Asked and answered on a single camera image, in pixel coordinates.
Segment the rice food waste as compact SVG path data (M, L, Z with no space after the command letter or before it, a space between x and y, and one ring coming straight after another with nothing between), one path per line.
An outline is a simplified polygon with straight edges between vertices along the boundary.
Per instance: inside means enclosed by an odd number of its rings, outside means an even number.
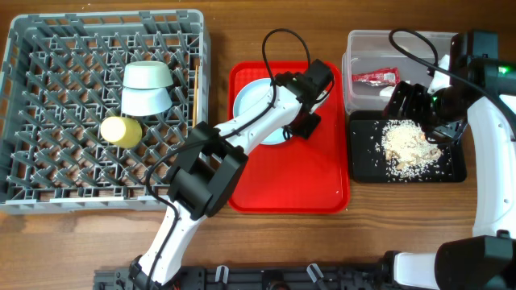
M443 155L410 120L388 120L381 128L380 140L375 142L375 151L385 159L387 176L392 180L422 177Z

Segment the large light blue plate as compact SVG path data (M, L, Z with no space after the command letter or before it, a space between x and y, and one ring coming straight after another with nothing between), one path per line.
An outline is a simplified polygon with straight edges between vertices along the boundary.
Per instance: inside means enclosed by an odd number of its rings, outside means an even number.
M252 108L257 102L263 97L272 96L271 92L271 81L268 78L261 78L258 80L251 81L245 85L236 95L233 103L233 117L239 117L242 113ZM295 106L294 99L287 89L279 89L276 104L283 105L284 109L288 109L291 106ZM262 145L278 145L286 141L283 135L284 129L282 127L271 133L263 142Z

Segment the white paper napkin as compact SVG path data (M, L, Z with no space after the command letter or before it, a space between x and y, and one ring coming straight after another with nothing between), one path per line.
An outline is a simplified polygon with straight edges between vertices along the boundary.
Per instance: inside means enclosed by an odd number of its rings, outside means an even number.
M383 88L383 89L379 92L379 95L380 95L381 97L391 98L391 97L392 97L392 94L393 94L394 89L395 89L395 86L387 86L387 87Z

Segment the red snack wrapper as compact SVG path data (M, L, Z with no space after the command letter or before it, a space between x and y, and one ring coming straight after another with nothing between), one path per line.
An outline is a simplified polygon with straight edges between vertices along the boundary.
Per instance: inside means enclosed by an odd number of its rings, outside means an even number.
M362 82L371 86L395 86L400 80L398 68L379 68L373 72L352 75L353 82Z

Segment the wooden chopstick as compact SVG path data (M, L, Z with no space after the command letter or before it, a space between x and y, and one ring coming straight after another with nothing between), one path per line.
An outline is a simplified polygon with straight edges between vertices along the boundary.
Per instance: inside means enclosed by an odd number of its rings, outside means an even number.
M192 128L198 123L198 83L199 83L199 65L195 66L194 87L193 87L193 109L192 109Z

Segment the small light blue saucer bowl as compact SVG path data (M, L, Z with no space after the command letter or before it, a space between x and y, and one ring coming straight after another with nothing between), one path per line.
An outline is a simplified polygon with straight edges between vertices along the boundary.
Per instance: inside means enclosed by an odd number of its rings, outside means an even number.
M172 106L173 102L166 88L122 90L121 111L136 117L162 113Z

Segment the light green rice bowl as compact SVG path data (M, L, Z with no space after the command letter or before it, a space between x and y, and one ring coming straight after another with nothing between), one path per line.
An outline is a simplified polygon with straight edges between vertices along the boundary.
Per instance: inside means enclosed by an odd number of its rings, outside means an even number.
M158 89L173 85L166 63L154 60L136 61L124 69L123 86L131 89Z

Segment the yellow cup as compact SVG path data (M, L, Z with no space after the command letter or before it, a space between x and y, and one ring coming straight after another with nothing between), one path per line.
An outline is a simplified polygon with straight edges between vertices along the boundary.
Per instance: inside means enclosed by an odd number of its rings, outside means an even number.
M142 139L142 128L132 118L108 117L101 123L100 132L108 143L124 149L135 147Z

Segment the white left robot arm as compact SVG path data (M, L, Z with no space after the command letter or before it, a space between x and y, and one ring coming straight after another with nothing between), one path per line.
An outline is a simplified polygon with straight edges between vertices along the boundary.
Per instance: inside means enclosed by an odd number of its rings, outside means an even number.
M176 276L200 224L229 200L250 153L274 131L308 139L321 118L316 109L335 83L329 66L310 62L305 72L271 76L270 88L254 106L217 126L200 122L185 144L162 157L173 160L164 220L149 250L129 268L139 289L160 289Z

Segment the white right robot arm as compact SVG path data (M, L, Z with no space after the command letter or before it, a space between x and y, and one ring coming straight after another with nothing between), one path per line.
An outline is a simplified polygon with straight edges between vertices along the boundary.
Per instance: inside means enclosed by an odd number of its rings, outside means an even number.
M471 30L451 38L447 68L395 42L402 55L450 78L449 85L400 82L384 114L415 121L431 143L454 143L470 126L476 153L477 205L472 237L435 253L388 252L383 282L425 289L515 287L515 65L499 60L497 34Z

